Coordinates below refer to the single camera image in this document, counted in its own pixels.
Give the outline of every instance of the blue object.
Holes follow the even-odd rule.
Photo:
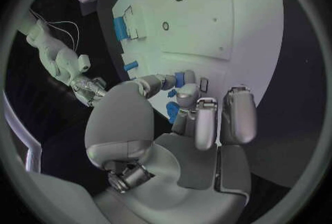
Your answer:
[[[177,118],[180,106],[176,102],[170,101],[166,104],[166,109],[169,116],[168,122],[173,124]]]
[[[175,89],[172,89],[171,91],[169,91],[167,97],[173,98],[176,94],[177,94],[177,91]]]
[[[184,86],[184,73],[183,72],[175,73],[175,78],[177,79],[175,87],[183,87]]]
[[[138,67],[138,62],[137,61],[134,61],[134,62],[131,62],[130,64],[127,64],[123,67],[123,69],[125,71],[129,71],[130,69],[133,69],[135,67]]]
[[[117,40],[120,41],[123,39],[128,39],[129,36],[127,34],[127,27],[125,25],[123,17],[115,18],[113,20],[113,23]]]

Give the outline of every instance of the cable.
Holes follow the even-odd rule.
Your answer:
[[[33,11],[31,8],[30,8],[30,11],[31,13],[38,19],[41,19],[46,25],[50,26],[50,27],[53,27],[55,29],[58,29],[62,32],[65,32],[66,34],[69,35],[71,41],[72,41],[72,50],[74,52],[77,52],[77,48],[79,46],[79,41],[80,41],[80,30],[79,30],[79,27],[77,26],[77,24],[75,22],[72,22],[72,21],[58,21],[58,22],[48,22],[46,21],[40,14],[36,13],[35,11]],[[75,41],[74,41],[74,38],[72,37],[72,35],[65,29],[61,29],[61,28],[58,28],[52,24],[61,24],[61,23],[70,23],[70,24],[73,24],[75,27],[76,27],[76,30],[77,30],[77,42],[75,44]]]

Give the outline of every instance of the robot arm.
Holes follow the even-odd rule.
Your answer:
[[[49,74],[72,87],[83,104],[94,106],[105,94],[103,81],[90,80],[82,74],[91,66],[89,57],[77,56],[62,41],[54,38],[44,21],[28,12],[18,30],[27,36],[27,42],[32,47],[38,49],[39,59]]]

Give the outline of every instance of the blue plastic piece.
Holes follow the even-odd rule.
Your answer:
[[[125,71],[129,71],[130,69],[133,69],[135,67],[138,67],[138,62],[137,61],[131,62],[130,64],[127,64],[127,65],[123,66],[123,69]]]
[[[117,40],[120,41],[123,39],[128,39],[129,36],[127,34],[127,27],[125,25],[123,17],[115,18],[113,20],[113,23]]]
[[[168,92],[167,97],[173,98],[176,94],[177,94],[177,91],[175,89],[172,89],[171,91]]]
[[[175,73],[175,78],[177,79],[175,87],[183,87],[184,86],[184,73],[183,72]]]
[[[169,116],[168,122],[173,124],[177,118],[180,106],[176,102],[170,101],[166,104],[166,109]]]

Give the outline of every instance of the electrical wire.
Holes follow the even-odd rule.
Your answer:
[[[72,21],[58,21],[58,22],[48,22],[46,21],[40,14],[38,14],[37,12],[33,11],[31,8],[30,8],[30,11],[31,13],[38,19],[41,19],[46,25],[50,26],[50,27],[53,27],[57,30],[60,30],[66,34],[68,34],[68,36],[70,37],[71,41],[72,41],[72,50],[74,52],[77,52],[77,48],[79,46],[79,41],[80,41],[80,30],[79,30],[79,27],[77,26],[77,24],[75,22],[72,22]],[[75,44],[75,41],[74,41],[74,38],[72,37],[72,35],[65,29],[61,29],[57,26],[54,26],[53,24],[61,24],[61,23],[70,23],[72,25],[75,26],[76,30],[77,30],[77,42]]]

